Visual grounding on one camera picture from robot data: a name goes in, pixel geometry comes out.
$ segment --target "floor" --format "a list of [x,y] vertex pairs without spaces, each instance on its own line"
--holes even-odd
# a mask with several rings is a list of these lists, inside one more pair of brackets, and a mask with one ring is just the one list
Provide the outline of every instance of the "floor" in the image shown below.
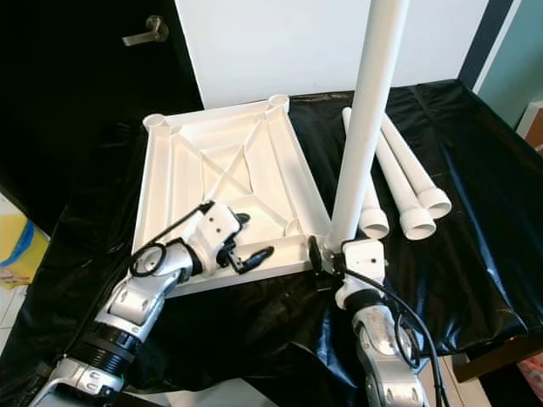
[[[17,287],[11,291],[0,287],[0,352],[8,339],[20,306],[25,300],[25,293],[26,287]],[[452,373],[451,357],[440,358],[439,363],[451,407],[490,407],[490,402],[479,380],[458,383]],[[430,405],[435,406],[434,382],[429,365],[424,368],[420,377]],[[273,407],[275,405],[241,379],[223,382],[196,393],[161,393],[143,398],[158,405],[171,407],[226,407],[234,405],[239,407]]]

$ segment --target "teal wall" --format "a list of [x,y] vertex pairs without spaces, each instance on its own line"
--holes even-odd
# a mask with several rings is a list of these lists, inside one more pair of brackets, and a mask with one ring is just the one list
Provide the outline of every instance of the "teal wall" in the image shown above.
[[543,100],[543,0],[522,0],[479,96],[513,128]]

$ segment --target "black tablecloth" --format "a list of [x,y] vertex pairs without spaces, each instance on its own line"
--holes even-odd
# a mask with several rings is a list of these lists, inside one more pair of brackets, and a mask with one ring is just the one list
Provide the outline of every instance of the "black tablecloth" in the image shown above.
[[[290,118],[329,212],[352,93],[292,97]],[[441,354],[535,332],[543,322],[543,161],[458,81],[392,89],[387,112],[447,191],[437,232],[407,241],[383,175],[391,232],[386,284],[426,321]],[[126,272],[146,137],[104,129],[66,207],[0,359],[0,404],[93,315]],[[365,403],[349,317],[311,273],[169,299],[127,381],[198,390],[243,377],[279,405]]]

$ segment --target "door handle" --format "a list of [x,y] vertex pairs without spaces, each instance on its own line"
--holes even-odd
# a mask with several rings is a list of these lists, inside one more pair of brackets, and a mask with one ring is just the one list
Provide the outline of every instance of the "door handle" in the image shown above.
[[136,34],[135,36],[123,36],[121,39],[125,46],[144,44],[145,42],[164,42],[168,39],[170,31],[164,22],[164,19],[159,15],[150,15],[145,21],[147,32]]

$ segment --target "white plastic tray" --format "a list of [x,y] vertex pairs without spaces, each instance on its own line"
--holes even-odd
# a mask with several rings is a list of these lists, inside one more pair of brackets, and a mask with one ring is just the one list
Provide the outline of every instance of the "white plastic tray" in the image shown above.
[[[170,297],[282,276],[311,267],[307,237],[324,236],[330,219],[288,119],[288,97],[188,114],[152,114],[134,250],[206,199],[251,216],[237,236],[246,259],[274,254],[240,276],[231,268],[194,276]],[[180,227],[165,240],[180,236]]]

